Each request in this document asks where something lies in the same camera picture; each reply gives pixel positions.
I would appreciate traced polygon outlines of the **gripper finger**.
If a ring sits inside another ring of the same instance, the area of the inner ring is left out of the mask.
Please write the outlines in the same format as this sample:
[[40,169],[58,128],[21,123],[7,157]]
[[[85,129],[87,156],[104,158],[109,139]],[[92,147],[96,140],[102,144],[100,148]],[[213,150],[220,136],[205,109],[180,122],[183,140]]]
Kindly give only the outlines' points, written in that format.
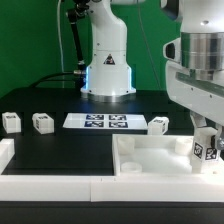
[[215,146],[218,150],[224,150],[224,126],[216,125]]
[[203,131],[207,127],[207,122],[204,116],[191,111],[190,118],[194,127],[194,136],[203,136]]

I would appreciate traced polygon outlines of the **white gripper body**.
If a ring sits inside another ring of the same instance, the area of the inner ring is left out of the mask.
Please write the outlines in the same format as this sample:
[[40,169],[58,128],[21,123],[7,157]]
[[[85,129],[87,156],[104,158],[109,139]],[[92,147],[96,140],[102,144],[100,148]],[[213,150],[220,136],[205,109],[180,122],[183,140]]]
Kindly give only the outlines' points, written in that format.
[[224,126],[224,38],[181,37],[163,47],[169,98]]

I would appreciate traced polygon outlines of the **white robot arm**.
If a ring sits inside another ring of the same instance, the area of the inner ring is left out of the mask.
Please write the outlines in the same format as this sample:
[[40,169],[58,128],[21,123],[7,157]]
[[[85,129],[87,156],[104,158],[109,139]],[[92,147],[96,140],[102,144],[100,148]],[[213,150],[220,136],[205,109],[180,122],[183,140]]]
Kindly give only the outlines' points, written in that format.
[[143,22],[129,28],[116,17],[112,5],[143,0],[90,0],[92,59],[81,93],[94,99],[117,100],[136,92],[127,54],[145,65],[141,49],[152,35],[151,52],[164,58],[170,99],[191,110],[197,128],[211,120],[217,125],[214,147],[224,150],[224,0],[160,0],[160,11],[178,22],[174,28],[143,11]]

